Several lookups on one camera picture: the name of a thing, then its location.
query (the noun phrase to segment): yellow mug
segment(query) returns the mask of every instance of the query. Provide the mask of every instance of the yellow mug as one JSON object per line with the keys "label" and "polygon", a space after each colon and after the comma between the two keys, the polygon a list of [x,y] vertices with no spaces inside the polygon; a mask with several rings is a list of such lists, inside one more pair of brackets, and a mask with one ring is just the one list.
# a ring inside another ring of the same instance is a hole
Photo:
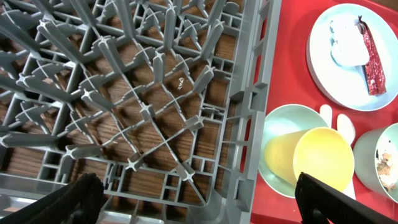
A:
{"label": "yellow mug", "polygon": [[304,172],[343,191],[354,175],[351,146],[331,128],[278,136],[268,142],[264,155],[267,167],[293,186]]}

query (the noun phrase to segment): white spoon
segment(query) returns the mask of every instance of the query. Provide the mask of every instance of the white spoon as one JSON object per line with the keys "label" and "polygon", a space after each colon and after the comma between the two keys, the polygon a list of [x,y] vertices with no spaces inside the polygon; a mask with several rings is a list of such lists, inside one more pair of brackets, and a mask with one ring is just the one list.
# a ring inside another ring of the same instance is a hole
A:
{"label": "white spoon", "polygon": [[322,105],[319,109],[319,114],[325,120],[329,128],[331,128],[332,111],[329,105]]}
{"label": "white spoon", "polygon": [[348,144],[352,144],[355,139],[355,127],[345,114],[337,117],[337,131],[346,139]]}

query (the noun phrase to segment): red surface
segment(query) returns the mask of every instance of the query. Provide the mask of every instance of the red surface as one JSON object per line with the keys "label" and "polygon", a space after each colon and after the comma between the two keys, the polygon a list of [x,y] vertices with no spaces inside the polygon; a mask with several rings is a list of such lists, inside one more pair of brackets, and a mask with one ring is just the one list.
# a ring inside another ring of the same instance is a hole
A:
{"label": "red surface", "polygon": [[[289,103],[309,106],[318,111],[321,105],[327,103],[333,108],[333,126],[336,126],[337,115],[344,113],[353,121],[358,138],[367,131],[398,122],[398,98],[389,106],[373,112],[354,111],[338,106],[322,95],[316,87],[305,59],[307,39],[318,16],[329,7],[345,2],[372,9],[383,17],[398,35],[398,12],[367,0],[282,0],[267,113]],[[357,201],[398,220],[398,210],[394,208],[394,203],[367,189],[356,176],[354,188]],[[299,221],[301,216],[296,201],[274,192],[258,174],[251,222],[257,224]]]}

